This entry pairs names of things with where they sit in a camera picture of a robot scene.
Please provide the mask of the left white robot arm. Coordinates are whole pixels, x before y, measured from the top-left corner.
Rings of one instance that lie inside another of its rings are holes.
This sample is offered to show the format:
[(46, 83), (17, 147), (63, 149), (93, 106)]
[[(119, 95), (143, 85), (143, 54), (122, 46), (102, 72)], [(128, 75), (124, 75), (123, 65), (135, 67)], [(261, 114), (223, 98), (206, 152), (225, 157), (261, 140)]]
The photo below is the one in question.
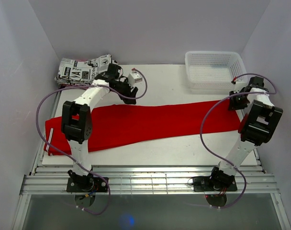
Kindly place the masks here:
[(73, 169), (68, 171), (72, 183), (81, 191), (94, 189), (92, 165), (89, 162), (88, 139), (92, 134), (91, 112), (95, 105), (110, 91), (117, 91), (125, 104), (136, 104), (138, 88), (135, 84), (143, 77), (136, 70), (128, 76), (121, 75), (122, 68), (109, 64), (98, 74), (90, 87), (73, 101), (66, 101), (62, 108), (61, 131), (65, 135), (73, 157)]

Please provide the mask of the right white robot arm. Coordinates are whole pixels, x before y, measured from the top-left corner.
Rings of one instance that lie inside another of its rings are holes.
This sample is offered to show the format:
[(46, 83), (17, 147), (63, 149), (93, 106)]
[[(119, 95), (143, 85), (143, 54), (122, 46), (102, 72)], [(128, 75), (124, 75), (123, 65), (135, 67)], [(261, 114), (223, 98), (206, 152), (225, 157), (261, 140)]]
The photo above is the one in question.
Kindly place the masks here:
[(271, 94), (264, 84), (265, 77), (255, 75), (239, 92), (229, 92), (229, 111), (246, 109), (238, 128), (239, 137), (224, 160), (212, 170), (209, 186), (224, 190), (235, 184), (237, 168), (250, 152), (268, 143), (281, 119), (283, 110), (269, 98)]

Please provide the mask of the red trousers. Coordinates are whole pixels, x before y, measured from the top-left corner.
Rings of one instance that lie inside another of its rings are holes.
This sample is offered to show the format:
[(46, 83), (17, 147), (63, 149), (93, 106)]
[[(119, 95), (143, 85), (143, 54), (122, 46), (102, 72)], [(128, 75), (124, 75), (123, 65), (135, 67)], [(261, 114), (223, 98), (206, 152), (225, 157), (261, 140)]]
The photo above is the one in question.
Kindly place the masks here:
[(224, 101), (207, 115), (216, 101), (162, 105), (110, 105), (93, 109), (89, 152), (112, 149), (137, 142), (199, 133), (238, 130), (236, 111)]

